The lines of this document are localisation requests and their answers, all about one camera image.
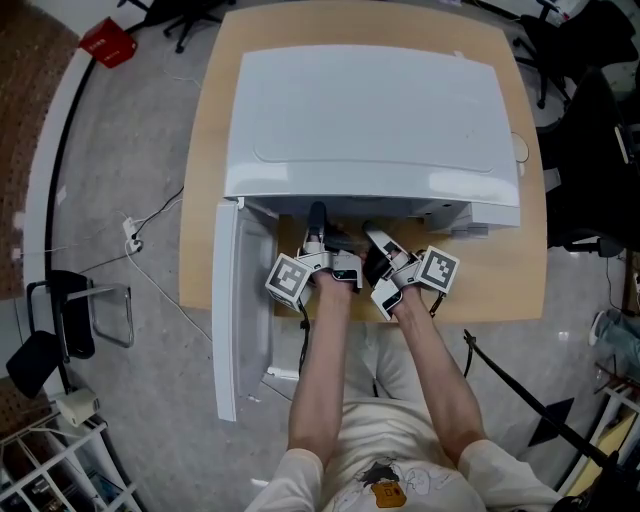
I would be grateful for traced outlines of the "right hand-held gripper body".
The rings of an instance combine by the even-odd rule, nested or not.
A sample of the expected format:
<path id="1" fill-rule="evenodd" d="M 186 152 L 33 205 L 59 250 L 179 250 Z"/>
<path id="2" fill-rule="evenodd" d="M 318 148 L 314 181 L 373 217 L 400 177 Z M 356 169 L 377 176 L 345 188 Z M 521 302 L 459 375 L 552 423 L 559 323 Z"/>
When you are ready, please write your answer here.
<path id="1" fill-rule="evenodd" d="M 459 267 L 459 260 L 440 249 L 429 246 L 414 253 L 419 260 L 394 272 L 382 253 L 370 248 L 371 299 L 386 320 L 391 319 L 392 310 L 403 298 L 403 290 L 410 286 L 432 289 L 438 297 L 429 314 L 434 317 L 440 304 L 450 292 Z"/>

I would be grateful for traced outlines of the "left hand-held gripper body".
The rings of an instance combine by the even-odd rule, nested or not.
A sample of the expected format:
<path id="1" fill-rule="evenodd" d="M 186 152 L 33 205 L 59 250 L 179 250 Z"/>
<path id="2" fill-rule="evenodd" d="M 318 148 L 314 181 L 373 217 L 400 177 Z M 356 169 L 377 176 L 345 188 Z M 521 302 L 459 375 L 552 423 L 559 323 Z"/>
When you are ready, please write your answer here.
<path id="1" fill-rule="evenodd" d="M 361 258 L 343 249 L 330 249 L 318 236 L 317 240 L 307 239 L 295 257 L 281 253 L 265 288 L 274 300 L 301 313 L 313 293 L 314 277 L 321 272 L 350 284 L 355 293 L 363 287 Z"/>

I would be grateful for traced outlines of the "person's left forearm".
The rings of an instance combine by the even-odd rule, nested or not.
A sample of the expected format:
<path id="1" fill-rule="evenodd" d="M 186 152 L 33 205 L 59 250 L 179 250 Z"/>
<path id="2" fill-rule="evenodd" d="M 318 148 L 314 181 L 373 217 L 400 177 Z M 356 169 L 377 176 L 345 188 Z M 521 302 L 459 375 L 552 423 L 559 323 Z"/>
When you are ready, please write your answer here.
<path id="1" fill-rule="evenodd" d="M 314 281 L 319 293 L 315 324 L 290 408 L 287 448 L 314 454 L 326 468 L 343 417 L 352 291 L 324 271 Z"/>

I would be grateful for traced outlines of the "person's right forearm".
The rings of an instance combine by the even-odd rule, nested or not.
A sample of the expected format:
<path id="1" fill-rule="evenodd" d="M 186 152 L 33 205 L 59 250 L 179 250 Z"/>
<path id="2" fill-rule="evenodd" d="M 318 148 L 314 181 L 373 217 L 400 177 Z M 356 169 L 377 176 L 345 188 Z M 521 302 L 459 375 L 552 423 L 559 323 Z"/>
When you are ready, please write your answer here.
<path id="1" fill-rule="evenodd" d="M 457 464 L 469 445 L 486 438 L 476 396 L 417 288 L 405 289 L 393 314 L 413 358 L 434 431 L 446 456 Z"/>

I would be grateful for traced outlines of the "person's right hand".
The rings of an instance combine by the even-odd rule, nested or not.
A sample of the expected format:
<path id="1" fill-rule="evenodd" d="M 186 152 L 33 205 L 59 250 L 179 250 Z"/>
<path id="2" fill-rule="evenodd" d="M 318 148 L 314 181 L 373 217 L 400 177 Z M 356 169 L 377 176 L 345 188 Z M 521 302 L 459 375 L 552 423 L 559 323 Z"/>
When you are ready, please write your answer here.
<path id="1" fill-rule="evenodd" d="M 404 250 L 394 250 L 390 253 L 390 265 L 394 272 L 399 272 L 407 266 L 416 263 L 419 257 L 414 253 L 406 252 Z"/>

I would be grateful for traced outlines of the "white microwave door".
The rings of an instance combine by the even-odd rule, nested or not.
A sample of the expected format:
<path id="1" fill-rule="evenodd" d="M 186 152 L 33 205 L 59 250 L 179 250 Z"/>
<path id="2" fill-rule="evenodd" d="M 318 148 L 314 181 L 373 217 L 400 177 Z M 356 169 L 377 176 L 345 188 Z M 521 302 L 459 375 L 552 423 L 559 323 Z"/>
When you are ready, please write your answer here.
<path id="1" fill-rule="evenodd" d="M 217 206 L 212 267 L 212 350 L 218 417 L 237 420 L 272 362 L 273 301 L 265 288 L 276 258 L 277 219 L 244 202 Z"/>

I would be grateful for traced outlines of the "person's white trousers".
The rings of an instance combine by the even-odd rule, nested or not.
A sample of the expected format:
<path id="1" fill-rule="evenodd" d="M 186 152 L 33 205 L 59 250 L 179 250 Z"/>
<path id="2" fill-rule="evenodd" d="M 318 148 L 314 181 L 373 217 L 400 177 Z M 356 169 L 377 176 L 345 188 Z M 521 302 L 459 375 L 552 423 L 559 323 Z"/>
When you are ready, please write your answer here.
<path id="1" fill-rule="evenodd" d="M 353 323 L 348 328 L 344 399 L 364 398 L 425 406 L 415 363 L 394 323 Z"/>

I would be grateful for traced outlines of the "white microwave oven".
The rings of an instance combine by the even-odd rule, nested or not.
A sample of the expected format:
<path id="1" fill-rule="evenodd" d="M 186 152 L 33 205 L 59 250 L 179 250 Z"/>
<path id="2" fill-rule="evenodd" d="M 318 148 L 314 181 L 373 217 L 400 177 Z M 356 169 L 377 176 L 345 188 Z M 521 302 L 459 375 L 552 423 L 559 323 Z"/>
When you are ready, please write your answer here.
<path id="1" fill-rule="evenodd" d="M 280 215 L 423 217 L 436 232 L 519 225 L 519 172 L 495 70 L 366 45 L 248 52 L 224 195 Z"/>

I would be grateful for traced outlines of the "black pole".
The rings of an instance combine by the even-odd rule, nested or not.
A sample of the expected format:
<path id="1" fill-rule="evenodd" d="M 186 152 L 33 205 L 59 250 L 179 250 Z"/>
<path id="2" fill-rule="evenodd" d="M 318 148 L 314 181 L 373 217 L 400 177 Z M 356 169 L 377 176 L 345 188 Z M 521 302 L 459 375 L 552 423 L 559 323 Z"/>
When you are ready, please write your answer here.
<path id="1" fill-rule="evenodd" d="M 467 362 L 464 370 L 464 377 L 467 377 L 471 368 L 473 354 L 477 354 L 504 383 L 509 386 L 520 398 L 522 398 L 542 419 L 546 420 L 552 428 L 567 442 L 569 442 L 577 451 L 591 458 L 598 466 L 603 469 L 604 463 L 609 455 L 605 455 L 602 450 L 595 447 L 587 440 L 579 436 L 572 428 L 566 425 L 564 420 L 559 420 L 549 409 L 539 402 L 524 386 L 516 379 L 504 371 L 489 356 L 487 356 L 478 346 L 476 337 L 467 329 L 464 330 L 464 340 L 468 346 Z"/>

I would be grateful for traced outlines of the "white power strip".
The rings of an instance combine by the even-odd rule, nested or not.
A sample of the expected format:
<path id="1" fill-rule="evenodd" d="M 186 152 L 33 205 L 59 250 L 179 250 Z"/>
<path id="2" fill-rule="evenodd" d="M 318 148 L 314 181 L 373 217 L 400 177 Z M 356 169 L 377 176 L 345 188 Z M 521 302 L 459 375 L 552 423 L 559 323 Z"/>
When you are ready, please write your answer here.
<path id="1" fill-rule="evenodd" d="M 128 254 L 140 252 L 143 248 L 143 242 L 137 235 L 137 228 L 131 217 L 126 217 L 122 224 L 126 242 L 125 250 Z"/>

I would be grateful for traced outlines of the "black office chair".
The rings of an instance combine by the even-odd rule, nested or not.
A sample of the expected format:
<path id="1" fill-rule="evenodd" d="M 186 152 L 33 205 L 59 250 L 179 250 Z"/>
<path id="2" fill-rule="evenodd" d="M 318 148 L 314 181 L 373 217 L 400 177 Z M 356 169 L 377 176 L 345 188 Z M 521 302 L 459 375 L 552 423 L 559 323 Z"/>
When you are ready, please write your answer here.
<path id="1" fill-rule="evenodd" d="M 549 0 L 536 2 L 542 6 L 541 14 L 519 18 L 527 38 L 515 38 L 513 46 L 527 52 L 525 57 L 517 56 L 516 62 L 538 71 L 539 109 L 546 106 L 549 84 L 560 92 L 564 103 L 569 104 L 567 78 L 579 83 L 591 67 L 602 69 L 640 58 L 632 41 L 636 35 L 632 22 L 610 0 L 589 0 L 576 16 L 559 26 L 547 20 L 549 13 L 558 8 Z"/>
<path id="2" fill-rule="evenodd" d="M 163 29 L 163 35 L 169 39 L 172 32 L 180 28 L 181 32 L 175 45 L 175 53 L 182 54 L 185 50 L 185 40 L 190 31 L 199 22 L 208 22 L 221 25 L 223 22 L 221 15 L 214 15 L 212 11 L 224 6 L 225 8 L 235 7 L 237 0 L 181 0 L 184 12 L 178 18 Z"/>
<path id="3" fill-rule="evenodd" d="M 588 69 L 562 118 L 536 135 L 543 168 L 559 174 L 546 192 L 547 247 L 640 253 L 639 149 L 603 72 Z"/>

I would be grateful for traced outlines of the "person's cream printed t-shirt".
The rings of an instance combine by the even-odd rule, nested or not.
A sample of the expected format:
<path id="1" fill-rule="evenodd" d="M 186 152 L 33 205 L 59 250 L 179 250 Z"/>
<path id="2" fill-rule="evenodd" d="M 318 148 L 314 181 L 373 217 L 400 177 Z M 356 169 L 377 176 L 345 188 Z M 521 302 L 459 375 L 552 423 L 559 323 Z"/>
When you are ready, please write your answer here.
<path id="1" fill-rule="evenodd" d="M 367 398 L 345 403 L 327 466 L 288 450 L 246 512 L 551 512 L 559 499 L 492 441 L 452 463 L 425 408 Z"/>

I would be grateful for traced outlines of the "black cantilever chair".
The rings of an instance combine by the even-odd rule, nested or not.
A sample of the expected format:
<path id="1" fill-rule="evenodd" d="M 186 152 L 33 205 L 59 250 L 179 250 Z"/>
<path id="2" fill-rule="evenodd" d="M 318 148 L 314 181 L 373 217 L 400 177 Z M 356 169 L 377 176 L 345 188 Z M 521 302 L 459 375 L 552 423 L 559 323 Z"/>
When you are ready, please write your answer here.
<path id="1" fill-rule="evenodd" d="M 54 330 L 38 330 L 34 319 L 33 294 L 38 288 L 47 292 Z M 102 332 L 95 316 L 94 300 L 114 293 L 124 301 L 127 338 L 122 340 Z M 95 354 L 95 337 L 121 348 L 134 346 L 131 289 L 123 284 L 96 285 L 79 273 L 53 270 L 48 278 L 31 282 L 26 287 L 26 303 L 30 336 L 6 363 L 8 376 L 26 398 L 34 399 L 54 372 L 61 378 L 63 391 L 72 391 L 65 365 L 71 359 L 89 359 Z"/>

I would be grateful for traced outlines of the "beige small device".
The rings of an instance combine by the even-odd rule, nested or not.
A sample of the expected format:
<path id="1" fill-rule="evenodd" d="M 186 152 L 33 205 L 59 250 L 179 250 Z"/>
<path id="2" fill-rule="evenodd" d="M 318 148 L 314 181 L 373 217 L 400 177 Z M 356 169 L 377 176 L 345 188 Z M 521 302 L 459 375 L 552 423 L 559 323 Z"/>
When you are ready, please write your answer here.
<path id="1" fill-rule="evenodd" d="M 55 404 L 64 419 L 74 427 L 90 419 L 100 408 L 98 396 L 88 388 L 61 395 Z"/>

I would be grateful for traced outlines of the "red box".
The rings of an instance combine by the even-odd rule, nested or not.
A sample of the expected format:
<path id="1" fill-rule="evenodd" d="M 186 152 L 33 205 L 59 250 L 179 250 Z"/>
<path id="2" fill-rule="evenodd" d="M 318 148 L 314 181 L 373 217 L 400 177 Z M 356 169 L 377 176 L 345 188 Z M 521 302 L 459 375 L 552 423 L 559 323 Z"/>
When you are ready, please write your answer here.
<path id="1" fill-rule="evenodd" d="M 137 43 L 107 17 L 84 34 L 79 47 L 106 68 L 113 69 L 134 56 Z"/>

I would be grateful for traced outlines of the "black backpack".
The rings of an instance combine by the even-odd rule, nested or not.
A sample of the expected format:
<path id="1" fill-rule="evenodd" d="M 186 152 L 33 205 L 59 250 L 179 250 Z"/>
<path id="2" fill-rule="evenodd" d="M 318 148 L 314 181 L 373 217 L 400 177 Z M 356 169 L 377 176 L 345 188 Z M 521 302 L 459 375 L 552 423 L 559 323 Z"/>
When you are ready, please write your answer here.
<path id="1" fill-rule="evenodd" d="M 587 491 L 560 499 L 551 512 L 615 512 L 632 505 L 640 498 L 640 470 L 620 465 L 618 459 L 613 451 Z"/>

